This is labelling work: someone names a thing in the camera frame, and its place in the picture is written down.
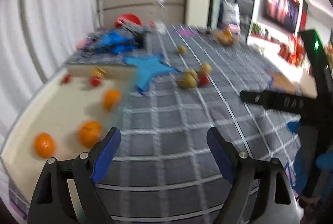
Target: red apple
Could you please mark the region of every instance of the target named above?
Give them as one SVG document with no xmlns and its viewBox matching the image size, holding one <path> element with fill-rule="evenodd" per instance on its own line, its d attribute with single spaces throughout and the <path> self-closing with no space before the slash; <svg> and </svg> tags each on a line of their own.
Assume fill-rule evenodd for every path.
<svg viewBox="0 0 333 224">
<path fill-rule="evenodd" d="M 198 86 L 206 86 L 209 84 L 209 78 L 207 75 L 198 74 L 198 78 L 199 78 Z"/>
<path fill-rule="evenodd" d="M 101 83 L 102 83 L 102 80 L 100 77 L 98 76 L 92 76 L 89 80 L 89 83 L 92 85 L 92 86 L 99 86 Z"/>
<path fill-rule="evenodd" d="M 68 84 L 70 81 L 71 81 L 71 75 L 65 75 L 63 80 L 62 80 L 62 83 L 63 84 Z"/>
</svg>

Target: beige tray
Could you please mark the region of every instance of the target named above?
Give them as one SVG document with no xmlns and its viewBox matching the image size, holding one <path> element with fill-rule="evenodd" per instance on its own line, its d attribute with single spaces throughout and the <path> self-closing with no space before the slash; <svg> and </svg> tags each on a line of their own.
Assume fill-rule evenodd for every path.
<svg viewBox="0 0 333 224">
<path fill-rule="evenodd" d="M 83 121 L 100 122 L 104 126 L 104 135 L 116 123 L 119 110 L 105 111 L 101 104 L 102 95 L 107 89 L 116 89 L 123 93 L 124 101 L 129 87 L 134 84 L 136 70 L 132 66 L 102 66 L 106 79 L 101 86 L 93 88 L 89 77 L 95 67 L 68 65 L 67 69 L 61 70 L 31 101 L 7 139 L 1 159 L 9 176 L 29 202 L 46 162 L 33 151 L 32 143 L 38 133 L 46 132 L 54 138 L 57 144 L 54 156 L 61 161 L 89 151 L 79 144 L 76 137 L 78 126 Z M 67 72 L 72 80 L 61 85 Z"/>
</svg>

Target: blue glove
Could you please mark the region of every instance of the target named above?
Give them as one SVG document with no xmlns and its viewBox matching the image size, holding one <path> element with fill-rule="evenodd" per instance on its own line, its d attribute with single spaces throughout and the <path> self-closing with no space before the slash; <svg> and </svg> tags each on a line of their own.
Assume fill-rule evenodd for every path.
<svg viewBox="0 0 333 224">
<path fill-rule="evenodd" d="M 299 123 L 296 121 L 291 121 L 287 123 L 287 127 L 293 133 L 296 132 L 299 127 Z M 296 173 L 296 182 L 293 189 L 297 192 L 297 194 L 301 195 L 302 191 L 306 185 L 309 174 L 305 170 L 304 159 L 301 153 L 300 148 L 296 154 L 295 162 L 294 162 L 294 170 Z M 321 170 L 329 170 L 330 175 L 326 181 L 323 193 L 322 200 L 325 201 L 326 197 L 329 195 L 331 188 L 333 187 L 333 151 L 329 151 L 325 154 L 321 154 L 317 160 L 316 165 Z"/>
</svg>

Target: blue gripper pad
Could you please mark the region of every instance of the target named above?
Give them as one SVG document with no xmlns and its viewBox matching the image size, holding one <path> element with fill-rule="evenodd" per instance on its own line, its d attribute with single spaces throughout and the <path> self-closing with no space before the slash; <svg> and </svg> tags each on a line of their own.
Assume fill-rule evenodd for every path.
<svg viewBox="0 0 333 224">
<path fill-rule="evenodd" d="M 119 147 L 120 140 L 120 131 L 116 129 L 112 137 L 102 149 L 99 157 L 94 161 L 94 169 L 90 177 L 93 184 L 98 183 L 105 177 L 106 171 L 108 170 L 109 165 Z"/>
<path fill-rule="evenodd" d="M 217 166 L 219 167 L 222 177 L 226 179 L 229 183 L 233 184 L 236 177 L 232 172 L 232 163 L 228 155 L 224 151 L 221 143 L 211 129 L 209 129 L 207 132 L 207 144 L 215 159 Z"/>
</svg>

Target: green led light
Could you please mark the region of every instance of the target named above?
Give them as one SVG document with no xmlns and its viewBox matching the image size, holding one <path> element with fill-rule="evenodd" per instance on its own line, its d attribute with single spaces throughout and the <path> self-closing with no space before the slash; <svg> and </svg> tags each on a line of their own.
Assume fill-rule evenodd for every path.
<svg viewBox="0 0 333 224">
<path fill-rule="evenodd" d="M 318 47 L 319 47 L 319 42 L 316 41 L 316 43 L 314 44 L 314 50 L 317 51 Z"/>
</svg>

